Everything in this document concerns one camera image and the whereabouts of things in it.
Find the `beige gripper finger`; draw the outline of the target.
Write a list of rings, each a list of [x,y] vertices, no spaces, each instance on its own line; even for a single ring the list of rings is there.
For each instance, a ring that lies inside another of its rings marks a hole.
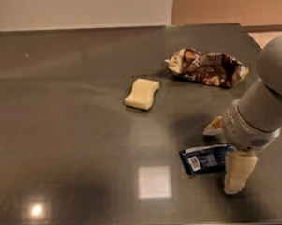
[[[206,136],[215,136],[222,133],[223,130],[223,117],[217,116],[207,127],[204,128],[203,134]]]
[[[233,195],[242,191],[257,162],[258,158],[255,152],[239,149],[227,152],[225,157],[225,193]]]

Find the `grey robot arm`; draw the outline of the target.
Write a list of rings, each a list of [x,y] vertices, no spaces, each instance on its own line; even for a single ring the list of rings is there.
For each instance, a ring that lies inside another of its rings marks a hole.
[[[259,78],[223,115],[210,123],[206,136],[223,135],[234,147],[226,154],[224,191],[242,191],[258,162],[257,152],[280,135],[282,128],[282,35],[261,50]]]

